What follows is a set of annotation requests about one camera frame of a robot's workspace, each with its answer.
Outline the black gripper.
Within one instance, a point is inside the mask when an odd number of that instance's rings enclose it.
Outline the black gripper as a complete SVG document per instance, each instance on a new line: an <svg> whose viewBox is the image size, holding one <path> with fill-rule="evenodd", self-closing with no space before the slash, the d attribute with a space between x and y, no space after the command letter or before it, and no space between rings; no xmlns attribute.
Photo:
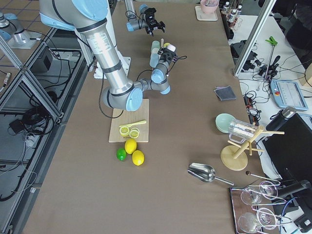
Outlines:
<svg viewBox="0 0 312 234"><path fill-rule="evenodd" d="M146 33L153 36L153 30L159 29L163 33L165 32L165 23L163 21L157 22L155 19L155 8L147 8L144 11L145 22L147 26L145 27Z"/></svg>
<svg viewBox="0 0 312 234"><path fill-rule="evenodd" d="M160 48L157 54L160 55L159 62L167 62L170 64L171 62L176 62L178 60L176 52L173 52L168 48Z"/></svg>

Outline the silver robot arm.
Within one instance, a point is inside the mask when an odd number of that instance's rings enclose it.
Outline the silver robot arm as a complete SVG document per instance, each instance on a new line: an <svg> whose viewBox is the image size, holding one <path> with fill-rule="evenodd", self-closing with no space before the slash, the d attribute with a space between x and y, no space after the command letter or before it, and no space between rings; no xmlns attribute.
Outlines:
<svg viewBox="0 0 312 234"><path fill-rule="evenodd" d="M40 18L47 26L83 34L108 79L109 87L100 95L109 107L136 111L142 104L143 92L170 91L167 80L169 65L177 60L176 48L168 45L157 52L157 65L150 79L133 82L127 78L121 59L107 31L109 3L106 0L41 0Z"/></svg>
<svg viewBox="0 0 312 234"><path fill-rule="evenodd" d="M142 4L139 7L139 14L136 13L134 2L125 0L125 15L128 22L126 23L127 30L133 32L140 29L145 29L146 33L153 36L155 30L165 32L165 24L163 21L157 21L155 18L156 9Z"/></svg>

